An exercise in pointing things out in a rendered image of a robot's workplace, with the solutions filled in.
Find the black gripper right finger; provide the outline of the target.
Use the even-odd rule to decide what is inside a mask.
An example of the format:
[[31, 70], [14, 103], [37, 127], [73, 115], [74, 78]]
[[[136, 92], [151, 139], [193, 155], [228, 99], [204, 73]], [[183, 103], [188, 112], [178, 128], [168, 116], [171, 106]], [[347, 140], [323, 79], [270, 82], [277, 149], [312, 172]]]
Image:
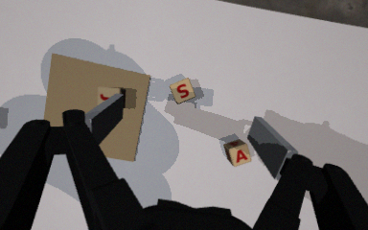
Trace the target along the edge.
[[254, 117], [247, 139], [279, 180], [252, 230], [299, 230], [306, 191], [319, 230], [368, 230], [368, 204], [342, 168], [314, 166], [262, 117]]

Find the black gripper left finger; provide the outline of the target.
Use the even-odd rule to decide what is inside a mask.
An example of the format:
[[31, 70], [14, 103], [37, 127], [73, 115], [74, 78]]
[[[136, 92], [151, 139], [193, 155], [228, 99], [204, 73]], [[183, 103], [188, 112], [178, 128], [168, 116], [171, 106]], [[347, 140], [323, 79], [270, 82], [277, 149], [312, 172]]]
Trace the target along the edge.
[[62, 112], [63, 126], [25, 123], [0, 157], [0, 230], [32, 229], [58, 154], [66, 154], [88, 230], [161, 230], [99, 146], [123, 119], [123, 109], [124, 94], [116, 93], [87, 113]]

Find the tan flat mat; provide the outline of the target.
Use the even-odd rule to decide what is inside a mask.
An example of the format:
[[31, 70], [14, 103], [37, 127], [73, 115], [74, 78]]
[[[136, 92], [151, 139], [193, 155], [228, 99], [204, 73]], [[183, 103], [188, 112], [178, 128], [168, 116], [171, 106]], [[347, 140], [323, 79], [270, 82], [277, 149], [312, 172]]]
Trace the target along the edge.
[[107, 158], [134, 162], [150, 75], [52, 53], [44, 119], [63, 127], [62, 112], [88, 112], [98, 105], [98, 87], [124, 88], [123, 119], [99, 144]]

